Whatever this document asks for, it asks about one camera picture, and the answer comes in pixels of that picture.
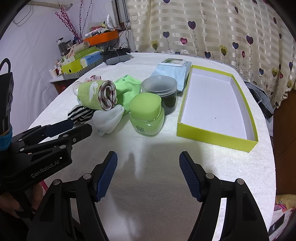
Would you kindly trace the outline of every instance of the open box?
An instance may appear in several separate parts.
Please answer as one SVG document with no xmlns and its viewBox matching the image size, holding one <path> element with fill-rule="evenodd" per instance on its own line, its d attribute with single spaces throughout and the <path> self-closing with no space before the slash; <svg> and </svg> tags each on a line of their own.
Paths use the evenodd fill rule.
<svg viewBox="0 0 296 241">
<path fill-rule="evenodd" d="M 248 102 L 230 73 L 192 65 L 177 136 L 250 152 L 258 134 Z"/>
</svg>

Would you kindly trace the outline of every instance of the blue gripper pad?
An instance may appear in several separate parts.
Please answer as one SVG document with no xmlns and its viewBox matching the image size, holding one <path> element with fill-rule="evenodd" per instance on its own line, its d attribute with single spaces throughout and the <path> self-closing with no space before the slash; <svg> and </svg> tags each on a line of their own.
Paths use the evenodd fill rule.
<svg viewBox="0 0 296 241">
<path fill-rule="evenodd" d="M 195 165 L 192 160 L 187 159 L 186 156 L 181 153 L 179 156 L 179 164 L 183 172 L 183 176 L 185 177 L 191 195 L 200 201 L 202 197 L 200 192 L 200 182 L 197 179 L 196 174 L 194 173 L 189 162 L 192 162 L 191 164 Z"/>
<path fill-rule="evenodd" d="M 108 164 L 98 181 L 98 189 L 96 193 L 97 201 L 100 201 L 101 198 L 106 196 L 108 187 L 110 185 L 110 182 L 116 167 L 117 167 L 117 154 L 114 152 L 110 157 Z"/>
</svg>

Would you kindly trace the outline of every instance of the striped curtain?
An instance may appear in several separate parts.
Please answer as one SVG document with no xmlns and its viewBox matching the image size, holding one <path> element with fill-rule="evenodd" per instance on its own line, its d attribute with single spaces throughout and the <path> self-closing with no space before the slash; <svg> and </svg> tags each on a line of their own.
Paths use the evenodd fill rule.
<svg viewBox="0 0 296 241">
<path fill-rule="evenodd" d="M 266 0 L 127 0 L 136 50 L 231 65 L 279 107 L 296 78 L 296 43 Z"/>
</svg>

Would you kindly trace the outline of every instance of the green towel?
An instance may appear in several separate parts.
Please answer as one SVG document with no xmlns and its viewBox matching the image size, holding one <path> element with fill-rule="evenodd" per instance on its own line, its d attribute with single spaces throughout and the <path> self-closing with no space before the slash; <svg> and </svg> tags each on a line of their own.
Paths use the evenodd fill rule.
<svg viewBox="0 0 296 241">
<path fill-rule="evenodd" d="M 125 75 L 114 82 L 117 93 L 117 104 L 124 107 L 124 115 L 129 112 L 129 102 L 141 91 L 141 81 Z"/>
</svg>

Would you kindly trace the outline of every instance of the green lid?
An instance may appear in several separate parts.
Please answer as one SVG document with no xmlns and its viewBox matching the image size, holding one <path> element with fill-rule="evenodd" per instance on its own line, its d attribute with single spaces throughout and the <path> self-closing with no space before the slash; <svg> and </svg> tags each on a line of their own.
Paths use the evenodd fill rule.
<svg viewBox="0 0 296 241">
<path fill-rule="evenodd" d="M 131 115 L 139 120 L 152 121 L 161 111 L 161 98 L 152 93 L 140 93 L 130 101 Z"/>
</svg>

